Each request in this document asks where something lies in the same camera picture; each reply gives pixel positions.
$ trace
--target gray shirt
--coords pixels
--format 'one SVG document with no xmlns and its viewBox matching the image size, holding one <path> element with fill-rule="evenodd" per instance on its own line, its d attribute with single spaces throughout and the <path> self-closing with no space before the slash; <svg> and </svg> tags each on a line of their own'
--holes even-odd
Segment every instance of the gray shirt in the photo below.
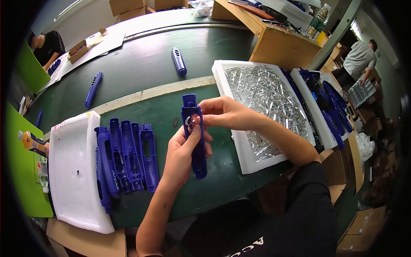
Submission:
<svg viewBox="0 0 411 257">
<path fill-rule="evenodd" d="M 351 77 L 357 80 L 365 68 L 374 69 L 377 58 L 375 57 L 374 50 L 367 42 L 355 42 L 351 49 L 345 58 L 343 66 Z"/>
</svg>

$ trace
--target worker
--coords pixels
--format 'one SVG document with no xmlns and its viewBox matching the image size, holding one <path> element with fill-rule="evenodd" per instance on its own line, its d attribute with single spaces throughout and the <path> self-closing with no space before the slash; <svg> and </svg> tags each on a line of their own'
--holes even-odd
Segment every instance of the worker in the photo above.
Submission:
<svg viewBox="0 0 411 257">
<path fill-rule="evenodd" d="M 255 131 L 282 151 L 298 169 L 287 188 L 284 216 L 249 218 L 250 215 L 255 217 L 251 205 L 242 209 L 233 207 L 237 202 L 248 200 L 236 200 L 202 214 L 207 218 L 199 216 L 186 232 L 192 243 L 182 244 L 183 248 L 195 257 L 334 256 L 336 212 L 315 148 L 280 123 L 227 96 L 201 101 L 199 106 L 203 111 L 204 127 Z M 139 257 L 162 256 L 170 210 L 178 191 L 190 177 L 191 154 L 200 138 L 201 129 L 196 125 L 187 140 L 183 127 L 170 139 L 163 176 L 136 234 Z M 212 137 L 204 131 L 204 139 L 211 141 Z M 209 143 L 205 144 L 205 151 L 207 156 L 212 155 Z M 219 175 L 224 176 L 224 170 L 219 171 Z M 193 226 L 198 233 L 190 233 Z"/>
<path fill-rule="evenodd" d="M 34 49 L 34 56 L 45 71 L 47 71 L 57 58 L 65 53 L 63 40 L 56 30 L 52 30 L 45 35 L 39 35 L 38 37 L 31 32 L 27 43 L 31 49 Z"/>
<path fill-rule="evenodd" d="M 355 42 L 351 49 L 344 60 L 343 67 L 332 71 L 332 74 L 345 91 L 348 91 L 361 77 L 362 72 L 367 69 L 365 78 L 360 81 L 360 85 L 364 85 L 377 62 L 374 54 L 377 50 L 377 43 L 374 39 L 371 39 L 368 43 L 363 41 Z"/>
</svg>

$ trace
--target white foam tray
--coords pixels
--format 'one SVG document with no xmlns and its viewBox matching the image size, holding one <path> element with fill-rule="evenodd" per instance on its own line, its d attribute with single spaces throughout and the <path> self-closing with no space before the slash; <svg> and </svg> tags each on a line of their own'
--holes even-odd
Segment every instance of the white foam tray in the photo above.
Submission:
<svg viewBox="0 0 411 257">
<path fill-rule="evenodd" d="M 109 234 L 114 227 L 97 190 L 94 128 L 99 126 L 100 115 L 90 111 L 52 127 L 48 171 L 57 219 Z"/>
<path fill-rule="evenodd" d="M 314 97 L 311 94 L 311 91 L 308 89 L 307 84 L 305 83 L 304 79 L 300 75 L 300 69 L 299 68 L 294 68 L 291 71 L 291 78 L 294 80 L 296 83 L 298 89 L 301 92 L 302 97 L 305 100 L 305 103 L 307 104 L 307 107 L 311 113 L 311 116 L 314 120 L 315 126 L 317 128 L 318 134 L 320 135 L 321 142 L 323 143 L 324 150 L 332 149 L 336 147 L 337 141 L 335 140 L 334 136 L 331 133 L 330 128 L 328 127 L 326 120 L 324 119 L 323 114 L 320 111 L 320 108 L 318 107 L 317 103 L 315 102 Z M 331 85 L 335 84 L 333 80 L 329 81 Z M 344 141 L 345 139 L 348 138 L 350 133 L 345 129 L 345 134 L 342 136 L 342 140 Z"/>
<path fill-rule="evenodd" d="M 220 95 L 227 95 L 233 98 L 233 94 L 231 93 L 230 86 L 224 74 L 225 69 L 234 68 L 234 67 L 258 66 L 258 65 L 261 65 L 261 66 L 267 65 L 269 68 L 271 68 L 277 74 L 277 76 L 281 79 L 284 85 L 287 86 L 288 90 L 292 92 L 295 99 L 298 101 L 298 98 L 296 94 L 294 93 L 290 83 L 288 82 L 288 80 L 286 79 L 286 77 L 281 72 L 281 69 L 278 66 L 272 65 L 272 64 L 266 64 L 266 63 L 254 63 L 254 62 L 244 62 L 244 61 L 234 61 L 234 60 L 214 61 L 212 72 L 214 74 L 214 78 L 217 83 L 217 87 L 218 87 L 218 91 Z M 314 140 L 314 136 L 312 134 L 311 127 L 308 123 L 307 118 L 305 119 L 305 126 L 307 127 L 307 132 L 308 132 L 307 140 L 314 146 L 315 140 Z M 234 144 L 236 146 L 236 151 L 238 155 L 238 160 L 240 162 L 242 174 L 251 174 L 259 170 L 262 170 L 266 167 L 270 167 L 277 163 L 287 160 L 287 157 L 284 154 L 279 154 L 279 155 L 261 160 L 259 162 L 256 162 L 245 131 L 231 130 L 231 133 L 233 135 Z"/>
</svg>

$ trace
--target wooden shelf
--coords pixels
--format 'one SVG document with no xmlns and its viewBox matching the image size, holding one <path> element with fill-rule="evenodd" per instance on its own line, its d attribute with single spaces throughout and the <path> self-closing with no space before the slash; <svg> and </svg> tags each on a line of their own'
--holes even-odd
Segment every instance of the wooden shelf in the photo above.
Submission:
<svg viewBox="0 0 411 257">
<path fill-rule="evenodd" d="M 288 70 L 306 68 L 321 49 L 317 42 L 264 23 L 263 18 L 227 0 L 214 0 L 212 18 L 241 21 L 258 37 L 249 59 L 251 62 L 275 64 Z"/>
</svg>

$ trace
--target green table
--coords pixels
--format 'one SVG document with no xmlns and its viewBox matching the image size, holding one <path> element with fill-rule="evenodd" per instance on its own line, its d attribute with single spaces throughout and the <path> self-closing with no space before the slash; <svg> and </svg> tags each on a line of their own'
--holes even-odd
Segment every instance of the green table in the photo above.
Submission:
<svg viewBox="0 0 411 257">
<path fill-rule="evenodd" d="M 192 21 L 193 17 L 187 16 L 187 23 Z M 182 78 L 177 75 L 171 59 L 173 46 L 180 48 L 187 65 L 185 79 L 193 79 L 212 75 L 214 60 L 248 60 L 255 43 L 256 38 L 251 31 L 234 28 L 181 29 L 127 41 L 122 47 L 85 63 L 50 86 L 25 117 L 34 124 L 38 112 L 43 109 L 40 129 L 46 133 L 63 120 L 85 112 L 85 96 L 94 76 L 100 71 L 104 78 L 92 107 L 137 91 L 180 81 Z M 187 93 L 196 93 L 198 101 L 219 96 L 216 85 L 175 92 L 105 113 L 101 125 L 107 125 L 113 117 L 140 124 L 151 123 L 161 176 L 168 141 L 177 130 L 173 127 L 173 120 L 177 117 L 178 126 L 181 125 L 181 95 Z M 209 132 L 214 141 L 211 143 L 213 156 L 207 160 L 208 175 L 202 180 L 191 175 L 175 200 L 170 220 L 238 199 L 291 168 L 290 162 L 286 161 L 254 174 L 242 175 L 230 130 L 213 127 Z M 114 226 L 139 226 L 152 195 L 148 191 L 122 194 L 113 206 L 111 219 Z"/>
</svg>

